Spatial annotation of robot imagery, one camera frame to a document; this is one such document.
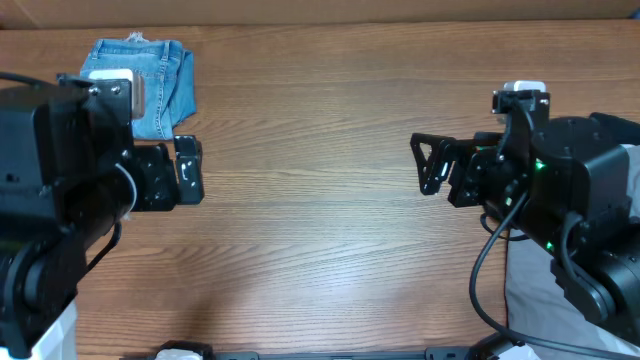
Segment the light blue denim jeans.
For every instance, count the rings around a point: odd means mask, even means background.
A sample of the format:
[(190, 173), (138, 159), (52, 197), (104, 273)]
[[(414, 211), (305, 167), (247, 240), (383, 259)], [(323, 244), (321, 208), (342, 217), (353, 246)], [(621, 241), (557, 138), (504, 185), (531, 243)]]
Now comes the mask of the light blue denim jeans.
[(197, 111), (194, 85), (195, 59), (177, 40), (147, 40), (140, 32), (124, 39), (99, 39), (80, 74), (98, 70), (129, 69), (144, 82), (144, 116), (133, 122), (133, 135), (141, 140), (170, 140), (174, 128)]

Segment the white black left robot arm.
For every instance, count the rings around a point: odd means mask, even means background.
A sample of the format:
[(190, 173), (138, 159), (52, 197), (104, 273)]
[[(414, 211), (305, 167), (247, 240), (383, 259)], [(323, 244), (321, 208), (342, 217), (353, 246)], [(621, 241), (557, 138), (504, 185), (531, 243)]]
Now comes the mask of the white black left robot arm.
[(200, 203), (202, 146), (135, 142), (144, 83), (130, 70), (2, 79), (1, 355), (73, 359), (90, 247), (114, 248), (133, 212)]

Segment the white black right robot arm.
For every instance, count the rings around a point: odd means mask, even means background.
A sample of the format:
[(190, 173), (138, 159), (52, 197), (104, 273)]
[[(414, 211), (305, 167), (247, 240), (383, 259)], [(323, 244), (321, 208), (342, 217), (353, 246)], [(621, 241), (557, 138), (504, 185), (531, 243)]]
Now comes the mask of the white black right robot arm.
[(423, 194), (448, 181), (454, 206), (482, 206), (499, 222), (490, 244), (508, 227), (522, 231), (551, 256), (556, 284), (586, 320), (636, 345), (639, 219), (627, 189), (638, 142), (638, 123), (613, 115), (511, 111), (501, 133), (415, 133), (410, 146)]

